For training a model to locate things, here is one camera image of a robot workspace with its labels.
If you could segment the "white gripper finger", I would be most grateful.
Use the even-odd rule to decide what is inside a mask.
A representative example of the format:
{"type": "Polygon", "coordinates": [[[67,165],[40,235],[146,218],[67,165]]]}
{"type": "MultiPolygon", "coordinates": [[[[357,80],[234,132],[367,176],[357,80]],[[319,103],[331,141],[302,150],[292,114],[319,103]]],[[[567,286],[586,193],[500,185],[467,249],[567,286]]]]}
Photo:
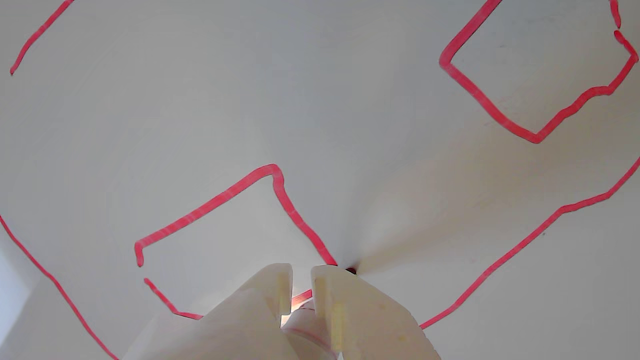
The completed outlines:
{"type": "Polygon", "coordinates": [[[439,360],[406,307],[358,275],[334,265],[311,269],[315,314],[345,360],[439,360]]]}
{"type": "Polygon", "coordinates": [[[199,320],[158,314],[126,360],[297,360],[281,330],[291,313],[293,269],[273,263],[256,272],[199,320]]]}

